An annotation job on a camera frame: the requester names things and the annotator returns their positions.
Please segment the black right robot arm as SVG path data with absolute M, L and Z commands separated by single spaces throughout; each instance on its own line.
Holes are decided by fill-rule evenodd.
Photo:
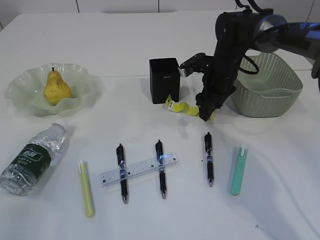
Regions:
M 251 0 L 243 11 L 224 12 L 215 23 L 213 56 L 203 55 L 193 66 L 203 73 L 203 89 L 196 95 L 199 117 L 207 121 L 235 91 L 234 82 L 247 50 L 272 53 L 282 49 L 314 60 L 311 76 L 320 78 L 320 25 L 291 22 L 261 9 Z

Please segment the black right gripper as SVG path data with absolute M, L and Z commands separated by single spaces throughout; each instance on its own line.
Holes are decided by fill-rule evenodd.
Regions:
M 215 64 L 214 57 L 208 55 L 197 62 L 197 69 L 203 73 L 203 89 L 196 95 L 196 105 L 199 117 L 206 122 L 235 91 L 237 71 L 228 64 Z

